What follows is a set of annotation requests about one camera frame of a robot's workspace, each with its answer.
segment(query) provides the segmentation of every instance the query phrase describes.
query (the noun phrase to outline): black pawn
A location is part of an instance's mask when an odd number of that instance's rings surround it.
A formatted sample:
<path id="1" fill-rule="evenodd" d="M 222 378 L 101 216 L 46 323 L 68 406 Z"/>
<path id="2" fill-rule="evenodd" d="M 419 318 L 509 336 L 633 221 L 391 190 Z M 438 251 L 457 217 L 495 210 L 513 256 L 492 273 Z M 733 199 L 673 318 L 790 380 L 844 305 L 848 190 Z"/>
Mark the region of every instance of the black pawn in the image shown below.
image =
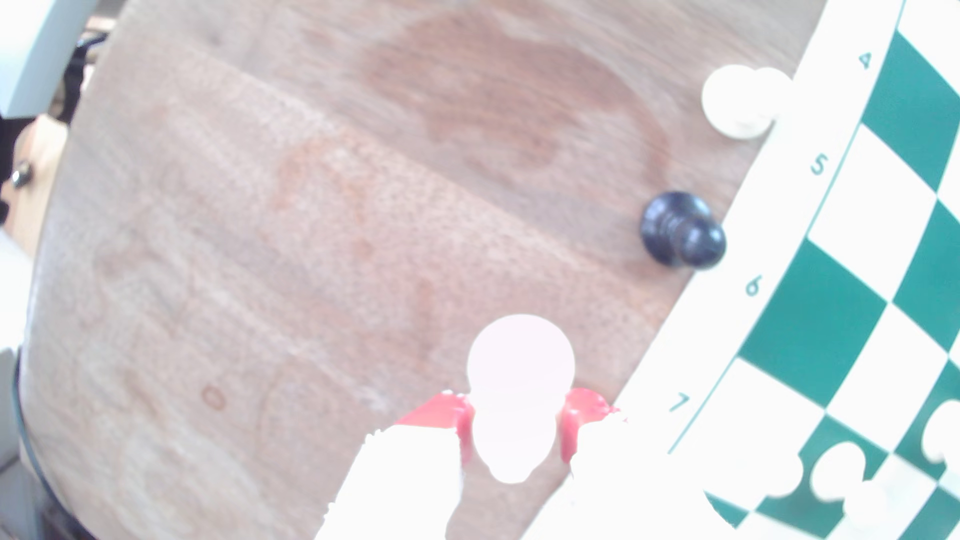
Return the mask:
<path id="1" fill-rule="evenodd" d="M 707 203 L 683 191 L 650 202 L 640 220 L 640 236 L 650 255 L 668 266 L 710 268 L 727 251 L 727 237 Z"/>

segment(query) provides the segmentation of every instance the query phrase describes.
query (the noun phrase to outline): black chess piece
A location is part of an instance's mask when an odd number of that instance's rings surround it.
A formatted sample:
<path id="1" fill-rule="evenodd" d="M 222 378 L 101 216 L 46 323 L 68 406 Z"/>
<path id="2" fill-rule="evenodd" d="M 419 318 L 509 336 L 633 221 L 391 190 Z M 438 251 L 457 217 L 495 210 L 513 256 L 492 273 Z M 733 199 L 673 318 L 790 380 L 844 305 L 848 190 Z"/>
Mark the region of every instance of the black chess piece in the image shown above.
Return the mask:
<path id="1" fill-rule="evenodd" d="M 668 266 L 710 268 L 727 251 L 727 237 L 707 203 L 683 191 L 669 191 L 647 205 L 640 220 L 647 251 Z"/>
<path id="2" fill-rule="evenodd" d="M 16 138 L 34 119 L 31 118 L 4 118 L 0 116 L 0 186 L 13 172 L 13 145 Z M 0 201 L 0 225 L 7 221 L 10 205 Z"/>

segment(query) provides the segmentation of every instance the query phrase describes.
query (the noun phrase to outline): metal screw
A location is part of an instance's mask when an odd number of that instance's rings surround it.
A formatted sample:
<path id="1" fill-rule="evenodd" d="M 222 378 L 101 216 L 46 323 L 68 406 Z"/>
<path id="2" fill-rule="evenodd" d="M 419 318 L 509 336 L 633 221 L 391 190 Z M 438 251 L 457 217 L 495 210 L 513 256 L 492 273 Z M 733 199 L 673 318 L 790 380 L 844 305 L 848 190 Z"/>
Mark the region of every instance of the metal screw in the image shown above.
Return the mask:
<path id="1" fill-rule="evenodd" d="M 13 187 L 20 188 L 30 183 L 34 177 L 34 168 L 26 160 L 22 160 L 16 165 L 13 174 L 10 175 L 10 181 Z"/>

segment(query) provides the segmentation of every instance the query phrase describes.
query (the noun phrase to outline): white pawn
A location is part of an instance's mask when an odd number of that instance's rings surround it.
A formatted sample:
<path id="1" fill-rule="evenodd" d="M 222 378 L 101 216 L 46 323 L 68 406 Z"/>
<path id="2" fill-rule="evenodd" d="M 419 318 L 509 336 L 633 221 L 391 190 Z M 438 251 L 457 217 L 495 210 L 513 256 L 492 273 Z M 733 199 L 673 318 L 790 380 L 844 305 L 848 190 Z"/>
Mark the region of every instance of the white pawn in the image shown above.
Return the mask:
<path id="1" fill-rule="evenodd" d="M 843 510 L 857 526 L 868 528 L 885 515 L 887 500 L 883 489 L 864 480 L 867 457 L 852 442 L 830 447 L 813 465 L 810 490 L 824 503 L 843 501 Z"/>
<path id="2" fill-rule="evenodd" d="M 948 469 L 960 472 L 960 401 L 946 400 L 933 411 L 921 448 L 930 463 L 945 462 Z"/>
<path id="3" fill-rule="evenodd" d="M 573 347 L 546 319 L 508 315 L 477 335 L 467 359 L 473 444 L 494 478 L 520 483 L 547 457 L 573 375 Z"/>
<path id="4" fill-rule="evenodd" d="M 793 81 L 773 67 L 725 65 L 707 77 L 701 101 L 707 121 L 723 135 L 762 135 L 786 108 Z"/>
<path id="5" fill-rule="evenodd" d="M 804 479 L 804 463 L 794 453 L 758 446 L 740 460 L 730 459 L 732 469 L 765 496 L 780 498 L 793 493 Z"/>

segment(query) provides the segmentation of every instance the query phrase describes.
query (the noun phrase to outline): wood grain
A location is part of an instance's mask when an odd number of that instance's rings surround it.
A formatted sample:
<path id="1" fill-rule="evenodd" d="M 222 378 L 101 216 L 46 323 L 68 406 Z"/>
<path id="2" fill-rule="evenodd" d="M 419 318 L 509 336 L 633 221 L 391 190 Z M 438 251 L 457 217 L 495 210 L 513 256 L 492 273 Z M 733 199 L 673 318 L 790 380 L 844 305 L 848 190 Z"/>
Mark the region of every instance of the wood grain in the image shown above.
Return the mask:
<path id="1" fill-rule="evenodd" d="M 132 0 L 37 259 L 25 406 L 64 502 L 102 540 L 309 538 L 364 434 L 467 390 L 513 312 L 615 396 L 689 277 L 643 206 L 722 215 L 759 145 L 700 84 L 792 72 L 822 7 Z M 484 469 L 451 539 L 518 538 L 564 475 Z"/>

